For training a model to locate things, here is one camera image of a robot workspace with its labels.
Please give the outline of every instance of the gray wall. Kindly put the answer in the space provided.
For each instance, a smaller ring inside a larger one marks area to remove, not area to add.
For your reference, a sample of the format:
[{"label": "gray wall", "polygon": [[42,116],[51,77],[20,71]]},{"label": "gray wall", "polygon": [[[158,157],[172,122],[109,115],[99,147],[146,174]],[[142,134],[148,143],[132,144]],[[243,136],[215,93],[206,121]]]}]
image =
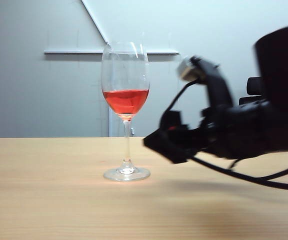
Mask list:
[{"label": "gray wall", "polygon": [[[183,83],[175,68],[200,55],[221,64],[235,103],[258,76],[253,44],[288,26],[285,0],[88,0],[109,41],[140,41],[149,50],[175,49],[176,57],[150,57],[151,89],[133,120],[137,136],[154,131]],[[101,50],[104,42],[79,0],[0,0],[0,137],[108,135],[108,107],[100,87],[100,58],[45,56],[47,48]],[[183,121],[196,127],[207,106],[194,86],[178,102]],[[112,133],[123,132],[113,117]]]}]

